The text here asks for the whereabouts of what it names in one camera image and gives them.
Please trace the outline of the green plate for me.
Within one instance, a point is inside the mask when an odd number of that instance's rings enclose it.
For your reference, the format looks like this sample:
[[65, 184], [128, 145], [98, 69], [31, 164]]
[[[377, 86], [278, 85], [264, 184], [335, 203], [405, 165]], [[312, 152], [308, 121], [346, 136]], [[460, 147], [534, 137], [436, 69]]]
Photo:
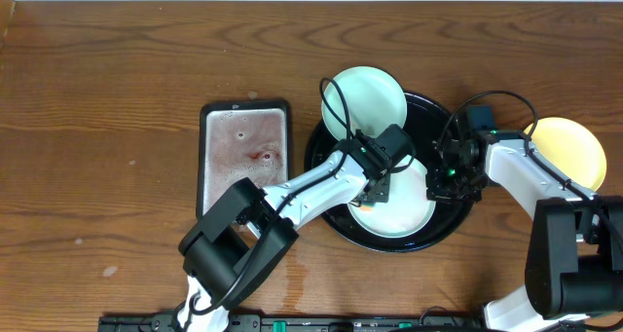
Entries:
[[414, 159], [405, 170], [389, 179], [388, 202], [375, 203], [372, 211], [354, 204], [348, 210], [366, 231], [382, 238], [405, 238], [421, 230], [432, 218], [436, 202], [426, 196], [426, 167]]
[[[403, 128], [407, 119], [407, 102], [398, 82], [385, 71], [371, 66], [356, 66], [332, 79], [340, 88], [348, 107], [350, 130], [361, 130], [371, 137], [379, 136], [389, 125]], [[326, 101], [346, 124], [343, 102], [332, 82], [323, 90]], [[324, 126], [337, 140], [346, 138], [346, 128], [321, 103]]]

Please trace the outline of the yellow plate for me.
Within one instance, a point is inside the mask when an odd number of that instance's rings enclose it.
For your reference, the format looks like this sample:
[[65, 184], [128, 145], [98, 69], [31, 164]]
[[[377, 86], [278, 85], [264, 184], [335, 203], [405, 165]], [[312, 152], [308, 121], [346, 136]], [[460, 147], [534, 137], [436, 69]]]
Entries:
[[597, 191], [605, 180], [606, 156], [598, 138], [579, 123], [549, 117], [531, 136], [537, 151], [577, 184]]

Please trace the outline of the green yellow sponge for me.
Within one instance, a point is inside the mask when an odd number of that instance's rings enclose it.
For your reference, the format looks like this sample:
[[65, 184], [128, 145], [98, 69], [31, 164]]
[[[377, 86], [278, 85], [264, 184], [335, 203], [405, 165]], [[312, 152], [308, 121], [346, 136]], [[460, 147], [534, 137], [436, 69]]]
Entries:
[[361, 211], [372, 211], [374, 205], [372, 203], [361, 203], [358, 207]]

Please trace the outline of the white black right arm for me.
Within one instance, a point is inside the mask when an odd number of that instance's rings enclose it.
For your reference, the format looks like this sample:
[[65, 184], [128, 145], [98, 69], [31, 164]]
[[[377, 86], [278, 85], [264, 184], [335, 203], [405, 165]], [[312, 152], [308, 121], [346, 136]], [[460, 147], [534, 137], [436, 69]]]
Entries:
[[499, 331], [587, 329], [590, 316], [622, 310], [622, 199], [601, 197], [548, 162], [522, 132], [478, 130], [433, 144], [435, 201], [474, 201], [489, 183], [531, 217], [524, 285], [484, 308]]

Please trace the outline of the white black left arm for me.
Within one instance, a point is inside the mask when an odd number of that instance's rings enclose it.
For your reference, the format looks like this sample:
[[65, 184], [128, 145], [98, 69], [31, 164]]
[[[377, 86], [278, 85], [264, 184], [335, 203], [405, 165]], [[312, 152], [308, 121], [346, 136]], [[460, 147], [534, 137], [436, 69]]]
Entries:
[[410, 137], [392, 125], [376, 138], [349, 135], [320, 166], [284, 183], [235, 182], [178, 245], [189, 279], [178, 329], [224, 330], [221, 316], [266, 280], [298, 229], [369, 192], [412, 152]]

